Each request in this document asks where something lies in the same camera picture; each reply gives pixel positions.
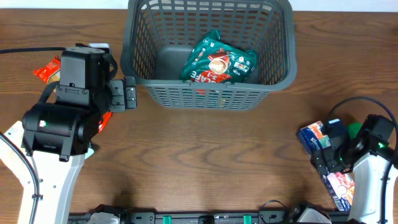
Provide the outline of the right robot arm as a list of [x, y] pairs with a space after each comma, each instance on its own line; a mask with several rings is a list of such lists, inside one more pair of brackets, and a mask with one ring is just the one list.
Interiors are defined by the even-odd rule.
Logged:
[[370, 114], [353, 139], [338, 119], [322, 128], [330, 145], [312, 153], [311, 161], [320, 175], [354, 175], [354, 195], [349, 219], [360, 223], [392, 223], [397, 162], [389, 138], [393, 122]]

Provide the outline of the blue Kleenex tissue pack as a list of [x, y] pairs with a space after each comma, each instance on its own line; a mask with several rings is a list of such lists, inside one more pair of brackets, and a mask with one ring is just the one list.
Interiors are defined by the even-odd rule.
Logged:
[[339, 169], [341, 164], [326, 158], [333, 155], [334, 149], [331, 147], [330, 138], [321, 132], [322, 127], [323, 123], [317, 121], [299, 129], [297, 137], [338, 210], [347, 212], [353, 203], [354, 180], [349, 174], [331, 171], [334, 168]]

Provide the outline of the green Nescafe coffee bag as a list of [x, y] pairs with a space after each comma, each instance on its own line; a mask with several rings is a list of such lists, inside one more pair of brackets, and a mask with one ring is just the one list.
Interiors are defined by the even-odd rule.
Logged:
[[242, 83], [256, 67], [255, 51], [232, 47], [221, 41], [218, 30], [211, 30], [193, 48], [179, 79], [199, 83]]

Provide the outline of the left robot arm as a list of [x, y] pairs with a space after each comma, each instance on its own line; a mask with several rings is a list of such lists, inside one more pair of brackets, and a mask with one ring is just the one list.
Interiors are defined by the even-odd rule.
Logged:
[[1, 134], [1, 161], [23, 187], [19, 223], [66, 223], [103, 116], [137, 106], [135, 79], [116, 79], [108, 44], [76, 44], [61, 53], [59, 80]]

